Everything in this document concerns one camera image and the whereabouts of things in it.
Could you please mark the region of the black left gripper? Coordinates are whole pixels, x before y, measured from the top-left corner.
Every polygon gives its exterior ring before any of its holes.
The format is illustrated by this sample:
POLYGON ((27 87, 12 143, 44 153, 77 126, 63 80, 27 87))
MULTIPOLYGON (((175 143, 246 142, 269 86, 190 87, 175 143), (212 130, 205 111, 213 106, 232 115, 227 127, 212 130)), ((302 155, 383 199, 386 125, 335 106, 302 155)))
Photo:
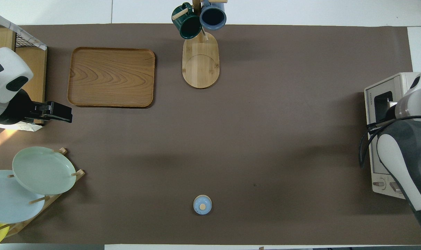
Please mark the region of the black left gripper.
POLYGON ((68 106, 59 104, 54 101, 47 101, 44 103, 34 102, 31 100, 25 90, 19 90, 16 95, 8 102, 6 109, 0 114, 0 124, 12 125, 20 121, 27 121, 31 119, 38 120, 58 120, 67 123, 72 123, 73 114, 72 109, 68 106), (34 114, 35 108, 42 114, 34 114))

